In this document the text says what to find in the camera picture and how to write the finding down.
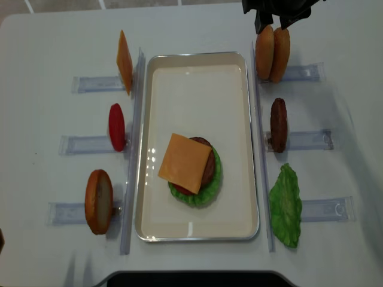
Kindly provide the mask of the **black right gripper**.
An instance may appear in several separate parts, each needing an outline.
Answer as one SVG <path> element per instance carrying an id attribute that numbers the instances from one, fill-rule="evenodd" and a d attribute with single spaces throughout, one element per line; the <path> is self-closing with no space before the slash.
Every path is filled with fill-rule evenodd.
<path id="1" fill-rule="evenodd" d="M 273 15 L 278 16 L 281 29 L 287 29 L 300 19 L 308 18 L 311 7 L 318 0 L 243 0 L 242 6 L 246 14 L 256 10 L 256 33 L 262 33 L 264 28 L 273 23 Z"/>

